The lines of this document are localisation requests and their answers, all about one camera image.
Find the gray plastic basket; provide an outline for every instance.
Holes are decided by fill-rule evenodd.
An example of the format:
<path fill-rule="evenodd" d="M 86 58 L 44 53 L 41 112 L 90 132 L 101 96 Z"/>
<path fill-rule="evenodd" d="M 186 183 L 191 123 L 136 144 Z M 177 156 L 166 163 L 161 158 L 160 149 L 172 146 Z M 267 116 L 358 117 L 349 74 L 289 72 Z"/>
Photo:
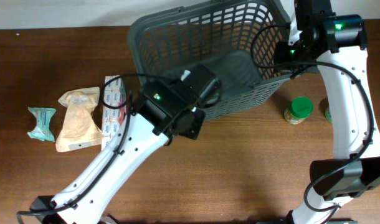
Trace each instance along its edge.
<path fill-rule="evenodd" d="M 250 57 L 261 28 L 288 21 L 278 0 L 205 2 L 138 19 L 128 42 L 138 73 L 180 77 L 200 63 L 213 71 L 223 86 L 221 102 L 204 110 L 206 119 L 213 119 L 263 103 L 289 79 L 256 68 Z M 276 43 L 286 36 L 285 29 L 266 30 L 253 49 L 256 61 L 272 64 Z"/>

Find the black cable tie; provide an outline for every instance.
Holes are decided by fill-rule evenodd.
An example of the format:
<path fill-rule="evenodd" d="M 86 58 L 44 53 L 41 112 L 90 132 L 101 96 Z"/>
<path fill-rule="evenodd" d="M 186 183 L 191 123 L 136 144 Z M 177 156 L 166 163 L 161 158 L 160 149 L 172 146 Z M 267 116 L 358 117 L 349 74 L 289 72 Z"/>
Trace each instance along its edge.
<path fill-rule="evenodd" d="M 116 147 L 116 148 L 114 149 L 113 153 L 122 156 L 122 155 L 125 153 L 125 150 L 122 149 L 122 150 L 120 151 L 120 149 L 119 149 L 118 147 Z"/>
<path fill-rule="evenodd" d="M 312 66 L 311 65 L 307 65 L 305 67 L 301 67 L 299 68 L 297 71 L 293 72 L 291 75 L 290 75 L 290 79 L 296 79 L 298 77 L 300 77 L 301 75 L 303 75 L 309 68 L 311 68 Z"/>
<path fill-rule="evenodd" d="M 352 84 L 361 83 L 361 80 L 360 80 L 360 79 L 358 79 L 358 80 L 356 80 L 356 81 L 355 81 L 355 80 L 352 80 L 351 83 L 352 83 Z"/>
<path fill-rule="evenodd" d="M 369 141 L 363 140 L 363 145 L 366 145 L 366 144 L 373 144 L 373 140 L 372 139 L 370 139 Z"/>
<path fill-rule="evenodd" d="M 74 210 L 77 209 L 78 204 L 77 204 L 77 203 L 75 203 L 75 204 L 71 204 L 71 202 L 68 203 L 68 207 L 73 208 Z"/>

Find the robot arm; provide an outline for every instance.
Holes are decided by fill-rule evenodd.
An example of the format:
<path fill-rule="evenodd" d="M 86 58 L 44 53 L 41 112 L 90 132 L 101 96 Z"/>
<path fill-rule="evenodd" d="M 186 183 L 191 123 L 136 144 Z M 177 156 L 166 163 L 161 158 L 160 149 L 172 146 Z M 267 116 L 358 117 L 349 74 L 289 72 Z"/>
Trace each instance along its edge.
<path fill-rule="evenodd" d="M 366 69 L 367 51 L 361 50 L 359 46 L 340 48 L 340 52 L 331 53 L 329 50 L 322 54 L 317 61 L 329 62 L 353 71 L 355 76 L 361 80 L 364 90 L 369 93 Z M 341 71 L 324 66 L 318 66 L 323 77 L 328 101 L 330 104 L 330 113 L 333 119 L 334 129 L 334 158 L 336 160 L 348 160 L 353 154 L 360 151 L 367 138 L 368 115 L 366 107 L 363 103 L 359 90 L 351 79 Z M 373 134 L 373 143 L 368 147 L 362 158 L 380 157 L 380 133 L 375 128 Z M 365 188 L 355 187 L 352 191 L 370 190 L 368 186 L 376 187 L 371 182 L 366 182 Z M 308 201 L 315 208 L 327 208 L 334 204 L 343 206 L 350 202 L 354 196 L 352 194 L 344 194 L 341 197 L 335 197 L 333 200 L 327 200 L 325 196 L 316 193 L 315 189 L 311 189 L 308 194 Z M 298 223 L 322 223 L 332 211 L 314 212 L 310 210 L 303 202 L 293 213 L 293 221 Z"/>
<path fill-rule="evenodd" d="M 367 79 L 367 40 L 363 20 L 359 16 L 335 16 L 327 0 L 296 0 L 288 46 L 295 54 L 291 60 L 316 59 L 339 65 L 351 71 L 359 80 L 371 105 Z M 346 169 L 316 184 L 306 195 L 309 204 L 317 209 L 334 205 L 342 207 L 364 191 L 380 184 L 380 133 L 374 119 L 371 142 L 366 142 L 369 115 L 361 92 L 344 72 L 322 65 L 318 69 L 327 90 L 334 129 L 334 159 L 315 161 L 311 165 L 311 180 L 335 170 L 360 152 L 361 159 Z M 317 212 L 305 201 L 296 208 L 289 222 L 294 224 L 324 223 L 337 209 Z"/>
<path fill-rule="evenodd" d="M 170 144 L 175 135 L 197 138 L 205 118 L 197 108 L 207 106 L 220 87 L 203 65 L 181 80 L 147 82 L 130 102 L 125 125 L 85 171 L 57 195 L 39 196 L 31 212 L 18 212 L 17 218 L 32 215 L 48 224 L 98 223 L 112 197 L 149 155 Z"/>

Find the green led light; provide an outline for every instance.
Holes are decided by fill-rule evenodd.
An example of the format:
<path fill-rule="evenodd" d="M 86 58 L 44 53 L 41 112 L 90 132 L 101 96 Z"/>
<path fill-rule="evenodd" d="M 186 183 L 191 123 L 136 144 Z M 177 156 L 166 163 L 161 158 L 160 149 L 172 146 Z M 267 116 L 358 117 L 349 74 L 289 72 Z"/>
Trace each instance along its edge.
<path fill-rule="evenodd" d="M 162 97 L 158 93 L 156 93 L 156 94 L 154 94 L 154 99 L 162 100 Z"/>
<path fill-rule="evenodd" d="M 335 29 L 336 30 L 341 30 L 342 29 L 342 24 L 335 24 Z"/>

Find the wood grain surface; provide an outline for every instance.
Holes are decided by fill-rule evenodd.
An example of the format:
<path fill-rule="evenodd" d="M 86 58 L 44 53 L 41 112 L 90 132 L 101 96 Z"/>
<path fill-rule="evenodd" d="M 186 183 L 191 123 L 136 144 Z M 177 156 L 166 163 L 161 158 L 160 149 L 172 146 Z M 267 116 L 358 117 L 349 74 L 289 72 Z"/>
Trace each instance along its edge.
<path fill-rule="evenodd" d="M 380 20 L 366 21 L 368 79 L 380 129 Z M 36 122 L 27 107 L 55 108 L 59 135 L 66 91 L 101 86 L 106 75 L 136 72 L 128 27 L 0 30 L 0 223 L 15 223 L 38 195 L 69 185 L 100 146 L 57 152 L 30 139 Z M 137 78 L 127 89 L 139 88 Z M 294 126 L 283 111 L 297 96 L 315 109 Z M 114 196 L 105 214 L 125 221 L 222 222 L 285 216 L 302 202 L 309 165 L 332 158 L 333 131 L 323 110 L 319 74 L 284 83 L 263 105 L 204 124 L 197 141 L 176 138 L 152 154 Z M 101 125 L 101 109 L 93 116 Z M 336 218 L 380 223 L 380 187 L 342 208 Z M 25 218 L 26 223 L 36 223 Z"/>

